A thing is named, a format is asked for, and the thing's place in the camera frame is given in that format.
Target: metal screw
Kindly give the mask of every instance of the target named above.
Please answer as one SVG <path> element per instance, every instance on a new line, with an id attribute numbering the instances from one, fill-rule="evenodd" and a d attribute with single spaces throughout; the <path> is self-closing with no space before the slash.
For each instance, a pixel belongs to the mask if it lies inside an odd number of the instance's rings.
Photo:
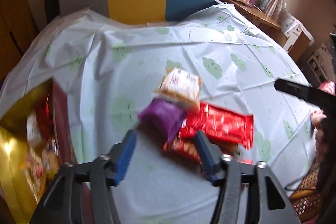
<path id="1" fill-rule="evenodd" d="M 101 160 L 109 160 L 110 156 L 108 154 L 102 154 L 102 155 L 100 155 L 100 159 Z"/>
<path id="2" fill-rule="evenodd" d="M 224 161 L 231 161 L 233 157 L 231 155 L 223 154 L 221 159 Z"/>
<path id="3" fill-rule="evenodd" d="M 69 163 L 69 162 L 65 162 L 64 165 L 65 165 L 66 167 L 73 167 L 73 164 L 71 164 L 71 163 Z"/>
<path id="4" fill-rule="evenodd" d="M 259 168 L 265 168 L 267 166 L 267 163 L 265 163 L 264 161 L 260 161 L 257 163 L 257 167 Z"/>

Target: bed sheet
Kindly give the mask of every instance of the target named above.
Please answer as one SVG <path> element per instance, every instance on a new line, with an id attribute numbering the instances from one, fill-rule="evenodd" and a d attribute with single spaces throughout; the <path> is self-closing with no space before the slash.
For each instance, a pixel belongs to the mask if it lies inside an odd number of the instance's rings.
<path id="1" fill-rule="evenodd" d="M 279 77 L 308 85 L 288 54 L 230 4 L 166 25 L 124 25 L 89 9 L 53 20 L 7 76 L 0 117 L 53 77 L 68 94 L 76 157 L 91 161 L 137 127 L 165 69 L 178 65 L 203 79 L 201 100 L 254 114 L 253 148 L 241 147 L 242 159 L 266 161 L 283 186 L 304 175 L 314 158 L 313 106 L 273 87 Z M 112 189 L 121 222 L 209 223 L 218 189 L 198 165 L 162 152 L 158 132 L 137 131 L 126 179 Z M 238 223 L 246 196 L 243 187 Z"/>

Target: wooden nightstand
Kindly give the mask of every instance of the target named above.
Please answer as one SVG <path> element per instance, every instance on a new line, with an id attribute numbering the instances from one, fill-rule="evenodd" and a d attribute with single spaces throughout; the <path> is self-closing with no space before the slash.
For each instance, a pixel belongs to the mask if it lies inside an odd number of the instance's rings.
<path id="1" fill-rule="evenodd" d="M 262 11 L 258 10 L 254 7 L 249 7 L 242 2 L 234 1 L 234 0 L 220 0 L 225 1 L 227 3 L 233 3 L 238 12 L 243 14 L 245 18 L 251 21 L 254 25 L 258 26 L 260 23 L 265 24 L 274 28 L 275 30 L 281 30 L 281 26 L 271 17 L 265 15 Z"/>

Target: red wrapper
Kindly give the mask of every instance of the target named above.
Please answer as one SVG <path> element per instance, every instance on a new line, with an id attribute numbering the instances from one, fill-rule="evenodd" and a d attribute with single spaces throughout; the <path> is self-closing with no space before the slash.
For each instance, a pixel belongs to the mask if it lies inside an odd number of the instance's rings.
<path id="1" fill-rule="evenodd" d="M 246 149 L 253 145 L 253 115 L 242 115 L 231 110 L 200 102 L 201 110 L 188 112 L 178 133 L 180 138 L 193 138 L 202 130 L 211 141 L 242 144 Z"/>
<path id="2" fill-rule="evenodd" d="M 174 151 L 188 160 L 196 161 L 199 164 L 201 163 L 201 159 L 192 140 L 175 138 L 171 144 L 165 142 L 163 145 L 163 151 Z"/>
<path id="3" fill-rule="evenodd" d="M 234 155 L 236 146 L 233 146 L 231 144 L 223 144 L 224 147 L 220 147 L 225 154 L 231 154 Z M 186 158 L 187 160 L 192 160 L 197 163 L 201 163 L 201 159 L 197 153 L 196 147 L 192 140 L 188 139 L 181 139 L 176 137 L 172 144 L 168 144 L 166 142 L 163 146 L 163 151 L 172 151 L 176 154 L 182 156 L 183 158 Z M 239 162 L 243 162 L 246 164 L 252 164 L 252 160 L 240 160 L 237 159 Z"/>

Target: blue gripper pad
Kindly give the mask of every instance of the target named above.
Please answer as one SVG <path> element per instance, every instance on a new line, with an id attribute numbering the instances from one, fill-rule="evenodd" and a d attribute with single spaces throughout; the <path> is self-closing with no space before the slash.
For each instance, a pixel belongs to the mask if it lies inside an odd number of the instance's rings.
<path id="1" fill-rule="evenodd" d="M 221 167 L 222 152 L 220 148 L 210 143 L 208 137 L 201 130 L 197 131 L 194 144 L 201 158 L 206 180 L 211 182 L 213 186 L 216 186 L 219 180 L 224 178 Z"/>
<path id="2" fill-rule="evenodd" d="M 136 132 L 134 130 L 128 130 L 123 141 L 115 144 L 109 153 L 112 170 L 115 173 L 113 178 L 115 186 L 118 186 L 125 178 L 135 149 L 136 139 Z"/>

